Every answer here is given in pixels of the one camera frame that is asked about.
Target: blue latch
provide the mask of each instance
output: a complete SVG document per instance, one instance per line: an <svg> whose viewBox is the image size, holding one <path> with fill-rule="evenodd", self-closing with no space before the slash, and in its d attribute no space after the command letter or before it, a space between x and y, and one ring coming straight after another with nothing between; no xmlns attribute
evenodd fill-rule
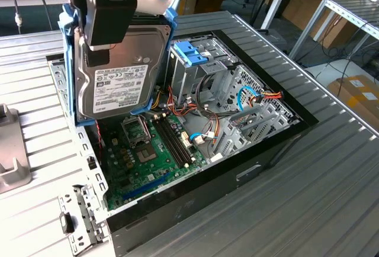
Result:
<svg viewBox="0 0 379 257"><path fill-rule="evenodd" d="M188 41L175 43L174 49L178 51L178 53L190 66L196 66L208 62L208 59L200 55L197 48L192 46Z"/></svg>

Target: metal panel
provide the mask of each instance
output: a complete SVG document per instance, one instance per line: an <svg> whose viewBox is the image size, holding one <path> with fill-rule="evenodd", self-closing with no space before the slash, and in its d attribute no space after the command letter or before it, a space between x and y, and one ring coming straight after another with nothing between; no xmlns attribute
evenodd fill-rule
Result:
<svg viewBox="0 0 379 257"><path fill-rule="evenodd" d="M238 17L217 12L178 22L176 35L223 28L263 60L266 71L305 103L320 124L276 167L128 256L373 256L378 249L379 155L370 128ZM9 228L0 235L5 244L1 253L70 256L57 220L56 196L85 177L63 111L51 94L50 75L26 72L46 67L41 55L51 52L52 37L59 42L55 47L62 43L59 33L49 32L0 38L0 47L28 50L23 37L33 43L30 54L0 57L0 74L7 75L6 81L0 76L0 97L22 112L33 180L0 195L1 225ZM256 49L265 52L256 54ZM112 244L105 243L84 256L113 254Z"/></svg>
<svg viewBox="0 0 379 257"><path fill-rule="evenodd" d="M59 245L56 256L70 253L56 197L85 177L45 59L62 52L59 31L0 38L0 102L21 114L33 177L0 195L2 256L40 256L54 244Z"/></svg>
<svg viewBox="0 0 379 257"><path fill-rule="evenodd" d="M236 28L244 24L234 18ZM188 29L179 26L176 34ZM245 51L269 46L271 59L260 65L320 124L275 168L128 256L374 256L379 153L373 130L253 30L235 42Z"/></svg>

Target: hard disk drive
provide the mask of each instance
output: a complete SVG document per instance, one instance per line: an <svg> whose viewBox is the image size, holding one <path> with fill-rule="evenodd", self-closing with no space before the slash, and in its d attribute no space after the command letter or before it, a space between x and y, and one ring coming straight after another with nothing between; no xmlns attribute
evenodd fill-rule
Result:
<svg viewBox="0 0 379 257"><path fill-rule="evenodd" d="M89 66L84 56L84 38L76 30L77 120L138 113L148 106L170 32L170 26L164 21L131 25L123 42L110 48L109 63Z"/></svg>

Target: green motherboard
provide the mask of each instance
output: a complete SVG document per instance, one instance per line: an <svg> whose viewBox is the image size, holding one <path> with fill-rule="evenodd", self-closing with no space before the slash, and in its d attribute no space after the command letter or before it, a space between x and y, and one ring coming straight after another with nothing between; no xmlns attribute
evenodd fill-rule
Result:
<svg viewBox="0 0 379 257"><path fill-rule="evenodd" d="M176 116L171 114L163 119L171 128L168 134L176 136L176 141L183 144L181 133L184 129ZM145 136L146 133L136 120L128 124L114 118L100 121L103 148L99 158L109 186L106 193L109 210L114 210L206 164L203 155L194 146L184 145L181 149L186 153L182 155L190 158L190 163L180 164L177 147L170 147L168 136L162 132L162 127L157 126L153 120L143 120L143 123L148 130L148 136ZM136 141L137 138L142 138L142 141Z"/></svg>

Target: gray plastic stand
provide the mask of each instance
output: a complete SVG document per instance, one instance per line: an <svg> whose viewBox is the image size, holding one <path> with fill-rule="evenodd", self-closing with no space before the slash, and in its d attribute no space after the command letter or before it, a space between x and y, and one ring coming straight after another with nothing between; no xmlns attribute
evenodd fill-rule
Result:
<svg viewBox="0 0 379 257"><path fill-rule="evenodd" d="M31 180L16 109L0 104L0 194Z"/></svg>

